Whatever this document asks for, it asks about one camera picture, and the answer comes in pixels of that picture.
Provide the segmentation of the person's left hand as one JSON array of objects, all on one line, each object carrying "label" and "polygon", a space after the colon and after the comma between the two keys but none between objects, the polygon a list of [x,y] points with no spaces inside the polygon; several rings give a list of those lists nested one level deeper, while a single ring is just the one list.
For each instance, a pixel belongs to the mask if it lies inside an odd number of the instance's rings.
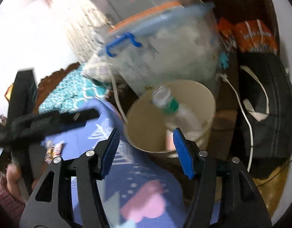
[{"label": "person's left hand", "polygon": [[18,181],[21,179],[21,170],[14,164],[9,164],[6,171],[7,190],[14,199],[25,203]]}]

